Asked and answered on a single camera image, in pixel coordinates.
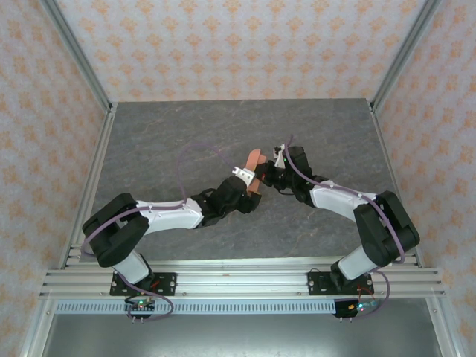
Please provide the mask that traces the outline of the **orange paper box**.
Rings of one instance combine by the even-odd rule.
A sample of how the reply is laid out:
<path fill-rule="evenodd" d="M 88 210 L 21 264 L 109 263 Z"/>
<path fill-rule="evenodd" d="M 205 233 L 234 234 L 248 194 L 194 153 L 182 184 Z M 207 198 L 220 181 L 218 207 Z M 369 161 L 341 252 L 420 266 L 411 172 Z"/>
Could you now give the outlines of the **orange paper box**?
<path fill-rule="evenodd" d="M 254 174 L 253 179 L 249 182 L 248 189 L 247 189 L 247 196 L 252 197 L 253 195 L 260 196 L 260 180 L 259 175 L 256 174 L 256 169 L 260 164 L 266 163 L 266 157 L 261 153 L 260 149 L 253 149 L 250 151 L 244 171 L 248 174 Z"/>

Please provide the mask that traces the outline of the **grey metal sheet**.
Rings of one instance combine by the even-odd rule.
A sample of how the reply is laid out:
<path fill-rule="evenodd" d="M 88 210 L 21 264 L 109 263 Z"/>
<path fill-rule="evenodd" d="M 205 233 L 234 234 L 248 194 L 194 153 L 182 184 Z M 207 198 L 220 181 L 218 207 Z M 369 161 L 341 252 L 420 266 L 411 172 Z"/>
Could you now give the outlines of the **grey metal sheet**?
<path fill-rule="evenodd" d="M 58 315 L 42 357 L 441 357 L 431 322 L 393 313 L 329 315 Z"/>

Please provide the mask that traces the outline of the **aluminium mounting rail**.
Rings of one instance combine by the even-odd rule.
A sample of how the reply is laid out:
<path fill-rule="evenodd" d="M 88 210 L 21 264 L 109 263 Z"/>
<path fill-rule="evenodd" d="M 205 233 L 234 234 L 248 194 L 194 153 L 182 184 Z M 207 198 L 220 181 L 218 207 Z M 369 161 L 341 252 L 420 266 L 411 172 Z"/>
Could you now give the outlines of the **aluminium mounting rail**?
<path fill-rule="evenodd" d="M 309 271 L 329 271 L 335 257 L 284 257 L 224 260 L 152 261 L 158 272 L 178 275 L 177 299 L 307 298 Z M 382 298 L 426 298 L 446 294 L 435 268 L 418 266 L 415 256 L 372 276 L 374 295 Z M 112 270 L 96 263 L 68 260 L 64 269 L 47 271 L 40 290 L 44 298 L 105 298 Z"/>

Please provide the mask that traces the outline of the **aluminium table side rail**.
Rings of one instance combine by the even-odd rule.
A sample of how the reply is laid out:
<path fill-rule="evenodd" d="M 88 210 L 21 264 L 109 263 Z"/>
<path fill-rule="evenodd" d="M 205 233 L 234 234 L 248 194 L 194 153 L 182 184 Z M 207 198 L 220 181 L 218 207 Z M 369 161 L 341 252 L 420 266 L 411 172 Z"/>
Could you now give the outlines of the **aluminium table side rail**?
<path fill-rule="evenodd" d="M 74 216 L 74 221 L 59 259 L 59 269 L 64 269 L 66 267 L 72 246 L 81 243 L 84 240 L 82 226 L 90 217 L 94 204 L 94 198 L 97 192 L 100 173 L 103 167 L 103 161 L 106 155 L 117 107 L 118 102 L 113 102 L 105 113 L 93 156 L 91 158 L 91 163 L 89 165 L 89 170 L 87 172 L 86 181 L 80 196 L 79 205 Z"/>
<path fill-rule="evenodd" d="M 384 133 L 384 124 L 379 119 L 378 113 L 374 108 L 371 102 L 367 103 L 369 106 L 370 116 L 372 118 L 373 124 L 375 126 L 376 135 L 379 141 L 379 151 L 382 153 L 379 156 L 378 164 L 375 165 L 376 171 L 376 188 L 377 193 L 381 193 L 385 190 L 394 192 L 398 197 L 399 201 L 402 203 L 403 208 L 405 209 L 406 214 L 411 219 L 411 222 L 416 225 L 414 218 L 412 217 L 411 212 L 408 209 L 408 206 L 405 205 L 405 202 L 402 198 L 400 189 L 399 189 L 399 180 L 396 177 L 396 164 L 394 164 L 393 159 L 391 158 L 392 150 L 390 148 L 390 142 L 386 138 Z"/>

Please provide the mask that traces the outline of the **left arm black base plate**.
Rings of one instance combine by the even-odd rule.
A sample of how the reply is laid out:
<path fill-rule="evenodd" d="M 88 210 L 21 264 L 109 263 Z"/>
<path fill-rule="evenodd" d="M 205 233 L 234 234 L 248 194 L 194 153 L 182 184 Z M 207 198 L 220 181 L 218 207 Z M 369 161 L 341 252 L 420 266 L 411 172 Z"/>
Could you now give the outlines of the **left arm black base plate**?
<path fill-rule="evenodd" d="M 111 296 L 139 296 L 144 295 L 144 291 L 152 292 L 163 296 L 174 296 L 176 290 L 176 273 L 150 273 L 143 280 L 134 284 L 124 280 L 118 273 L 114 273 L 110 285 L 109 294 Z"/>

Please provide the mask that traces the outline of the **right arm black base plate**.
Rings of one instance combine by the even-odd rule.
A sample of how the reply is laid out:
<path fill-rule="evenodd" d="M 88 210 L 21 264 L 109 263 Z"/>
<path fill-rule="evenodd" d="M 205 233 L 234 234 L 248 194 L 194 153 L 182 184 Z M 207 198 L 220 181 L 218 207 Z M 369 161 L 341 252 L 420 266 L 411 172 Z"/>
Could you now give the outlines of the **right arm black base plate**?
<path fill-rule="evenodd" d="M 310 295 L 373 295 L 373 281 L 369 274 L 348 280 L 335 271 L 309 271 L 307 286 Z"/>

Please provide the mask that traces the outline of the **aluminium frame post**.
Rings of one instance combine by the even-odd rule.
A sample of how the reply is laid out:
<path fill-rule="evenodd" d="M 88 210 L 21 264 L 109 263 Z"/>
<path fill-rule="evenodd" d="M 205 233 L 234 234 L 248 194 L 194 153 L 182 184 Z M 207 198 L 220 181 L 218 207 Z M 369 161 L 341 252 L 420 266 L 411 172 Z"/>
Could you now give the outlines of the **aluminium frame post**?
<path fill-rule="evenodd" d="M 442 0 L 425 0 L 423 3 L 422 9 L 419 11 L 414 23 L 411 25 L 410 30 L 405 36 L 402 45 L 396 52 L 396 56 L 383 77 L 376 94 L 369 102 L 370 111 L 372 113 L 377 113 L 377 111 L 382 108 L 386 97 L 389 95 L 393 85 L 399 78 L 407 61 L 414 52 L 414 49 L 423 37 L 441 2 Z"/>
<path fill-rule="evenodd" d="M 89 88 L 91 89 L 94 98 L 106 112 L 109 112 L 112 107 L 112 102 L 108 98 L 106 91 L 104 90 L 97 75 L 95 74 L 90 61 L 88 60 L 84 50 L 82 49 L 78 38 L 74 34 L 73 29 L 68 23 L 68 20 L 63 14 L 59 3 L 57 2 L 57 0 L 38 1 L 42 5 L 42 8 L 45 10 L 50 20 L 52 21 L 54 27 L 57 29 L 62 43 L 68 49 L 70 55 L 72 56 L 77 67 L 79 68 L 80 73 L 83 75 L 84 79 L 89 85 Z"/>

